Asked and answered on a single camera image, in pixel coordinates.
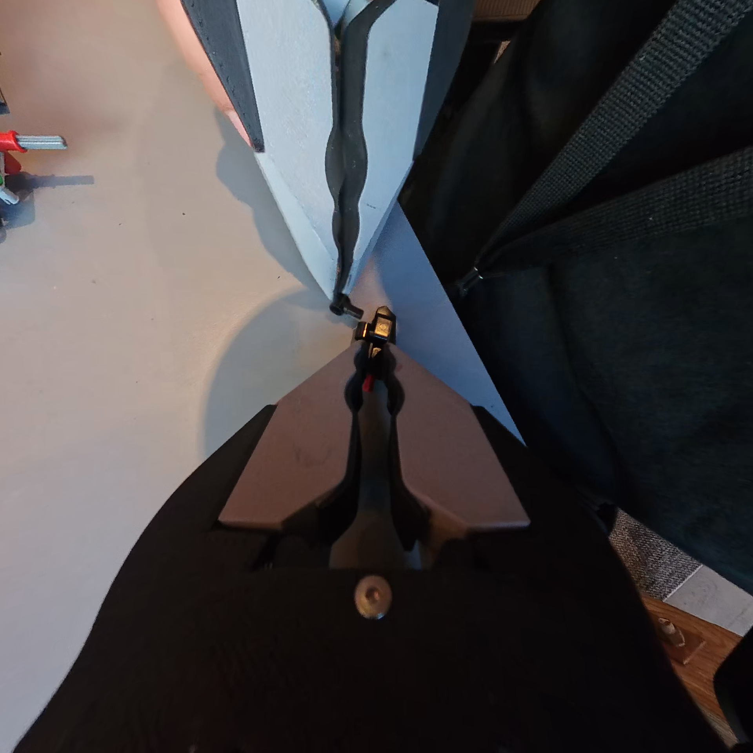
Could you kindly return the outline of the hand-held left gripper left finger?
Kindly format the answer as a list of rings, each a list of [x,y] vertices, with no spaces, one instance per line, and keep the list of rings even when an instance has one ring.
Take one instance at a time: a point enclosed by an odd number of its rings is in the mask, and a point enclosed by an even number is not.
[[[333,544],[358,507],[363,344],[278,401],[218,517],[233,529]]]

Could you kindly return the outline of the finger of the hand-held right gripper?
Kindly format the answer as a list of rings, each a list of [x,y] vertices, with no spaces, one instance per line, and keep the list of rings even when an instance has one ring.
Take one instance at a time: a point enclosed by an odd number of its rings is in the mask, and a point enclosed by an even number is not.
[[[344,292],[350,295],[407,178],[417,143],[438,5],[424,1],[369,2],[347,33],[364,51],[356,135],[365,148],[357,202],[358,233]]]
[[[258,112],[260,169],[306,267],[334,300],[344,158],[336,28],[344,1],[236,2]]]

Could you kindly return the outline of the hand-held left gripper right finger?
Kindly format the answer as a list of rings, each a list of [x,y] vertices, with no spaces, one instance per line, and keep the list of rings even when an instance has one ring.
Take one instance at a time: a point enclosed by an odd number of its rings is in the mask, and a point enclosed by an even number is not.
[[[391,518],[403,549],[528,528],[474,408],[398,347],[384,365]]]

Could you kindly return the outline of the black hinged brick piece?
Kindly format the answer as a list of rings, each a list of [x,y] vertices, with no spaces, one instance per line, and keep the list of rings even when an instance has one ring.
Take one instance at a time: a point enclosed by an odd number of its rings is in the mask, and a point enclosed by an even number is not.
[[[375,381],[384,380],[386,356],[396,342],[397,318],[387,305],[376,309],[369,326],[368,341],[356,342],[362,346],[365,374],[373,374]]]

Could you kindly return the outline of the grey desk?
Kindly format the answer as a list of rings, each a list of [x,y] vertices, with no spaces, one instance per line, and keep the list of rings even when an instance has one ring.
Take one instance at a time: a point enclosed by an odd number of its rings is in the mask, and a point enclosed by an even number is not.
[[[212,451],[346,347],[156,2],[2,2],[2,129],[60,134],[2,239],[2,751]]]

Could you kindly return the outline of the person's right hand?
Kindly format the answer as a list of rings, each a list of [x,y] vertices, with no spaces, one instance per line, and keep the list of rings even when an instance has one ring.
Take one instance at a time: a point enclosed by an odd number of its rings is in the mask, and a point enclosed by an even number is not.
[[[156,1],[156,5],[186,63],[201,80],[210,99],[231,121],[246,144],[251,146],[249,135],[196,35],[182,2]]]

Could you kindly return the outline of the toy brick car model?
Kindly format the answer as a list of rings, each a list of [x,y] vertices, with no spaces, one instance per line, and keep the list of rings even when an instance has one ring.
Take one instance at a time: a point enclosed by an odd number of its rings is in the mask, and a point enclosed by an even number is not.
[[[29,136],[2,127],[1,134],[1,243],[10,231],[35,219],[35,194],[60,186],[59,175],[36,175],[24,168],[20,157],[34,149],[66,149],[61,136]]]

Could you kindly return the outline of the wooden frame beam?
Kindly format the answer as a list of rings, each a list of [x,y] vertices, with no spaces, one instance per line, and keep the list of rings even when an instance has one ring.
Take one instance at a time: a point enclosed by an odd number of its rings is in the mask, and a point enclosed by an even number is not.
[[[714,676],[742,637],[686,611],[640,593],[675,674],[728,748],[738,736],[720,706]]]

